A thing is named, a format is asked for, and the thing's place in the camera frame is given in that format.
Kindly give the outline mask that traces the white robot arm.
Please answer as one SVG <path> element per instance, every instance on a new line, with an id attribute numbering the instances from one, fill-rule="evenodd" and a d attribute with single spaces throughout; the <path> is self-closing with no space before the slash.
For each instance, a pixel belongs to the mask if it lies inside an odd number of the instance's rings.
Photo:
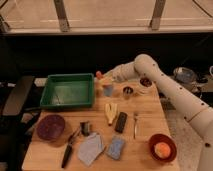
<path id="1" fill-rule="evenodd" d="M 203 139 L 197 171 L 213 171 L 213 108 L 161 71 L 147 54 L 108 71 L 100 81 L 107 85 L 135 78 L 148 78 L 170 100 Z"/>

